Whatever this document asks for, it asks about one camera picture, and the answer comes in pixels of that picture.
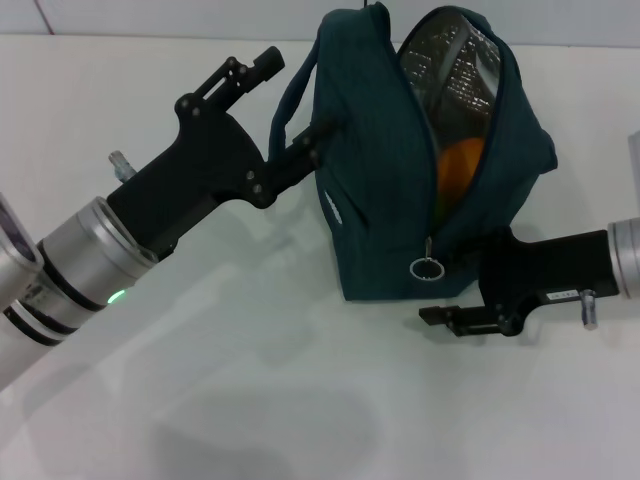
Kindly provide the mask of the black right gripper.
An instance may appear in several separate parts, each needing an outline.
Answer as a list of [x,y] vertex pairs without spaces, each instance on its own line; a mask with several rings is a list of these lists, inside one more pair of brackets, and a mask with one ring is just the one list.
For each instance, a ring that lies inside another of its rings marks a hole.
[[620,293],[604,230],[527,243],[506,229],[483,249],[479,288],[484,306],[425,307],[419,316],[455,336],[518,335],[541,306],[578,301],[585,291]]

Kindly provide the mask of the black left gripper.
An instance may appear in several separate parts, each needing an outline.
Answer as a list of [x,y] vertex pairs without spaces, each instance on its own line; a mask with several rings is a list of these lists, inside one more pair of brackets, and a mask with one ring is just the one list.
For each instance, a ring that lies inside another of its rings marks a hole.
[[319,148],[334,132],[333,120],[312,122],[272,159],[272,182],[248,133],[226,111],[285,67],[275,46],[251,66],[229,57],[193,94],[175,104],[175,141],[107,197],[135,242],[163,260],[178,240],[230,200],[256,208],[297,185],[321,165]]

